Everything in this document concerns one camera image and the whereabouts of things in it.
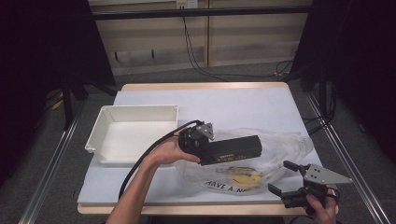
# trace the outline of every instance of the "black cable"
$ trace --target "black cable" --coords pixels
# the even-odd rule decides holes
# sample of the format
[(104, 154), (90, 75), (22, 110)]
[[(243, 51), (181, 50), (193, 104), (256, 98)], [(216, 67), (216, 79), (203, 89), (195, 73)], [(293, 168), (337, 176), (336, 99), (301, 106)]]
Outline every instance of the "black cable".
[(305, 65), (290, 72), (287, 76), (282, 77), (279, 81), (288, 83), (294, 79), (297, 79), (297, 78), (301, 77), (302, 74), (306, 73), (306, 71), (308, 71), (308, 69), (310, 69), (315, 64), (316, 64), (316, 61), (314, 59), (311, 59)]
[[(194, 51), (192, 50), (190, 35), (189, 35), (189, 31), (187, 30), (186, 19), (185, 19), (184, 17), (183, 17), (183, 22), (184, 22), (184, 37), (185, 37), (185, 39), (186, 39), (187, 53), (189, 54), (190, 64), (191, 64), (192, 68), (193, 68), (196, 72), (198, 72), (200, 75), (202, 75), (202, 76), (213, 77), (213, 78), (216, 78), (216, 79), (221, 80), (221, 81), (229, 82), (228, 80), (226, 80), (226, 79), (224, 79), (224, 78), (216, 77), (216, 76), (214, 76), (214, 75), (212, 75), (212, 74), (207, 73), (205, 70), (203, 70), (203, 69), (198, 65), (198, 62), (196, 62), (196, 60), (195, 60)], [(194, 64), (192, 63), (191, 55), (190, 55), (190, 48), (191, 48), (192, 57), (193, 57), (193, 59), (194, 59), (194, 61), (195, 61), (195, 64), (196, 64), (196, 66), (197, 66), (198, 68), (196, 68), (196, 67), (194, 66)]]
[(338, 200), (341, 198), (341, 192), (338, 189), (335, 189), (335, 188), (327, 188), (327, 189), (331, 189), (331, 190), (333, 190), (335, 192), (335, 195), (333, 195), (333, 196), (335, 196), (335, 199), (338, 202)]
[(300, 218), (300, 217), (294, 217), (290, 222), (289, 222), (289, 224), (292, 224), (295, 220), (297, 220), (298, 218)]
[(308, 119), (309, 120), (308, 122), (305, 123), (305, 125), (310, 123), (311, 121), (313, 121), (315, 119), (326, 119), (323, 124), (320, 124), (319, 126), (309, 130), (308, 131), (309, 135), (311, 135), (311, 134), (317, 132), (318, 130), (324, 128), (326, 125), (328, 125), (332, 121), (332, 119), (334, 118), (334, 115), (335, 115), (336, 105), (337, 105), (337, 89), (332, 84), (332, 93), (331, 93), (331, 96), (330, 96), (329, 111), (327, 112), (327, 114), (324, 117), (323, 116), (318, 116), (318, 117), (312, 118), (312, 119), (304, 118), (304, 119)]
[(168, 133), (167, 135), (165, 135), (164, 137), (160, 138), (159, 140), (157, 140), (155, 143), (153, 143), (146, 151), (145, 153), (143, 153), (143, 155), (139, 158), (139, 160), (137, 160), (137, 162), (134, 164), (134, 167), (132, 167), (131, 171), (128, 173), (128, 175), (125, 177), (124, 181), (122, 182), (121, 188), (120, 188), (120, 193), (119, 193), (119, 199), (121, 198), (123, 192), (125, 191), (126, 185), (129, 182), (129, 179), (131, 178), (131, 176), (134, 174), (134, 172), (136, 171), (136, 169), (139, 167), (140, 163), (142, 163), (143, 159), (145, 159), (145, 157), (147, 157), (147, 155), (155, 148), (157, 147), (161, 142), (163, 142), (164, 140), (174, 136), (175, 133), (177, 133), (178, 131), (182, 130), (183, 128), (196, 123), (198, 124), (202, 124), (202, 122), (198, 119), (190, 121), (188, 123), (183, 124), (182, 126), (174, 129), (172, 132)]
[[(289, 67), (289, 65), (290, 65), (292, 62), (293, 62), (293, 60), (286, 60), (286, 61), (282, 61), (282, 62), (278, 63), (278, 64), (276, 65), (276, 69), (275, 69), (276, 74), (279, 75), (279, 74), (283, 73), (283, 72)], [(279, 67), (282, 63), (287, 63), (287, 64), (286, 64), (286, 66), (285, 66), (284, 68), (282, 68), (282, 70), (279, 71), (279, 70), (278, 70), (278, 67)]]
[[(185, 36), (185, 38), (186, 38), (187, 52), (189, 53), (190, 64), (191, 64), (191, 66), (195, 69), (195, 71), (197, 71), (199, 74), (201, 74), (201, 75), (203, 75), (203, 76), (214, 77), (214, 78), (217, 78), (217, 79), (220, 79), (220, 80), (223, 80), (223, 81), (228, 81), (228, 80), (222, 79), (222, 78), (217, 77), (217, 76), (229, 76), (229, 77), (274, 77), (274, 76), (275, 76), (275, 75), (255, 76), (255, 75), (246, 75), (246, 74), (243, 75), (243, 74), (227, 74), (227, 73), (223, 73), (223, 74), (214, 74), (214, 73), (210, 73), (210, 72), (204, 70), (204, 69), (198, 64), (198, 62), (197, 62), (196, 59), (195, 59), (195, 55), (194, 55), (194, 52), (193, 52), (192, 43), (191, 43), (191, 39), (190, 39), (189, 30), (188, 30), (188, 28), (187, 28), (186, 20), (185, 20), (184, 17), (183, 17), (183, 22), (184, 22), (184, 36)], [(192, 58), (193, 58), (193, 60), (194, 60), (194, 62), (195, 62), (195, 65), (192, 63), (191, 56), (190, 56), (190, 51), (191, 51)]]

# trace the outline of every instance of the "metal frame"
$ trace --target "metal frame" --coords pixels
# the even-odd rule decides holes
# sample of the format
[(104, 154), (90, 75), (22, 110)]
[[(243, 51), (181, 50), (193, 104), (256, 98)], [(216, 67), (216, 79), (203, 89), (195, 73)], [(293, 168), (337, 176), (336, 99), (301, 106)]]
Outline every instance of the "metal frame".
[(92, 17), (96, 21), (172, 18), (172, 17), (203, 17), (203, 16), (235, 16), (259, 14), (290, 14), (290, 13), (323, 13), (336, 10), (336, 5), (326, 7), (225, 7), (225, 8), (187, 8), (150, 11), (98, 12)]
[(366, 204), (366, 207), (369, 209), (371, 215), (373, 216), (375, 223), (390, 223), (384, 209), (381, 206), (381, 203), (376, 198), (373, 191), (368, 186), (367, 182), (364, 180), (361, 172), (355, 165), (355, 162), (349, 156), (349, 153), (347, 152), (347, 149), (342, 143), (341, 139), (338, 137), (337, 132), (332, 127), (332, 125), (330, 123), (327, 123), (327, 121), (322, 117), (317, 98), (312, 92), (308, 92), (306, 96), (315, 114), (320, 118), (319, 122), (321, 125), (323, 125), (324, 132), (327, 134), (327, 137), (331, 141), (335, 152), (337, 153), (341, 162), (344, 164), (346, 171), (352, 177), (355, 187), (358, 190), (358, 193), (361, 195), (364, 203)]
[(55, 177), (55, 173), (59, 167), (59, 164), (61, 163), (62, 157), (64, 156), (67, 146), (69, 145), (69, 142), (73, 136), (74, 130), (77, 127), (78, 120), (82, 114), (84, 104), (85, 102), (81, 102), (78, 104), (77, 113), (74, 119), (72, 120), (70, 126), (68, 127), (68, 129), (64, 131), (64, 134), (62, 135), (61, 140), (58, 146), (56, 147), (55, 152), (53, 153), (53, 156), (49, 162), (46, 172), (43, 174), (43, 177), (41, 178), (40, 183), (38, 184), (34, 195), (32, 196), (30, 202), (26, 206), (21, 216), (19, 222), (20, 224), (35, 223), (35, 219), (38, 216), (38, 212), (40, 211), (40, 208), (43, 205), (46, 196), (50, 190), (50, 184), (52, 183), (52, 180)]

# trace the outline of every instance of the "white plastic bin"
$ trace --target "white plastic bin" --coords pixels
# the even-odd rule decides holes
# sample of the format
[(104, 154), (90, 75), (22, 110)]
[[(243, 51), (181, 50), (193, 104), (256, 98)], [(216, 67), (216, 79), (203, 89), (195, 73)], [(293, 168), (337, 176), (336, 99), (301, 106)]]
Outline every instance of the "white plastic bin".
[(133, 164), (158, 139), (177, 128), (177, 105), (103, 106), (85, 149), (99, 162)]

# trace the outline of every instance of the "plastic bag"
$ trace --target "plastic bag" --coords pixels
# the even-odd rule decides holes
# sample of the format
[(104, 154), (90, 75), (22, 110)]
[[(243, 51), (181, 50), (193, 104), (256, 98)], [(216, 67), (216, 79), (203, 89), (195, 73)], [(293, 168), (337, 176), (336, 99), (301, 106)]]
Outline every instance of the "plastic bag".
[(267, 189), (267, 183), (279, 179), (286, 171), (283, 161), (297, 162), (314, 148), (309, 136), (299, 133), (272, 133), (238, 129), (216, 133), (216, 141), (258, 135), (262, 155), (242, 161), (201, 166), (178, 161), (175, 166), (185, 182), (206, 190), (234, 195), (251, 195)]

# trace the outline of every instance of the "power cord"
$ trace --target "power cord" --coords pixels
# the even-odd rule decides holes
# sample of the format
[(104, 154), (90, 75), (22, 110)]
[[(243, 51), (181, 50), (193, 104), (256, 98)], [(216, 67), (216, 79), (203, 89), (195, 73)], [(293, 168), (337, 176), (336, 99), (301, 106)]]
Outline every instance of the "power cord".
[(338, 190), (338, 189), (335, 189), (335, 188), (327, 188), (327, 189), (331, 189), (333, 192), (334, 192), (334, 198), (335, 198), (335, 200), (337, 201), (337, 203), (338, 203), (338, 201), (340, 200), (340, 198), (341, 198), (341, 192)]
[(229, 80), (226, 80), (224, 78), (221, 78), (219, 76), (228, 76), (228, 77), (275, 77), (276, 74), (273, 75), (267, 75), (267, 76), (257, 76), (257, 75), (247, 75), (247, 74), (214, 74), (214, 73), (210, 73), (206, 70), (204, 70), (196, 61), (195, 59), (195, 55), (193, 52), (193, 48), (192, 48), (192, 43), (191, 43), (191, 39), (190, 39), (190, 34), (189, 34), (189, 30), (187, 28), (187, 24), (186, 24), (186, 19), (183, 17), (183, 22), (184, 22), (184, 36), (186, 39), (186, 45), (187, 45), (187, 52), (189, 54), (189, 59), (190, 59), (190, 64), (191, 66), (194, 68), (195, 71), (197, 71), (199, 74), (203, 75), (203, 76), (207, 76), (207, 77), (213, 77), (222, 81), (226, 81), (228, 82)]
[[(314, 220), (312, 217), (308, 217), (308, 216), (304, 216), (305, 218), (308, 218), (308, 219), (311, 219), (311, 220)], [(290, 222), (289, 222), (289, 224), (293, 224), (298, 218), (301, 218), (301, 217), (294, 217)]]
[[(286, 61), (282, 61), (282, 62), (278, 63), (278, 64), (276, 65), (275, 75), (276, 75), (276, 76), (281, 76), (281, 75), (283, 74), (283, 72), (285, 72), (285, 70), (289, 67), (289, 65), (291, 65), (292, 62), (293, 62), (293, 60), (286, 60)], [(287, 64), (285, 65), (285, 67), (282, 68), (282, 70), (279, 71), (279, 66), (280, 66), (282, 63), (287, 63)]]
[(319, 131), (320, 129), (326, 127), (326, 125), (328, 125), (332, 119), (334, 118), (334, 114), (335, 114), (335, 108), (337, 105), (337, 90), (334, 87), (334, 85), (332, 84), (332, 93), (330, 96), (330, 102), (329, 102), (329, 111), (327, 112), (326, 116), (318, 116), (316, 118), (303, 118), (303, 119), (307, 119), (308, 122), (306, 122), (304, 125), (306, 126), (308, 123), (317, 120), (317, 119), (325, 119), (323, 124), (320, 124), (319, 126), (312, 128), (310, 130), (308, 130), (308, 134), (311, 135), (317, 131)]

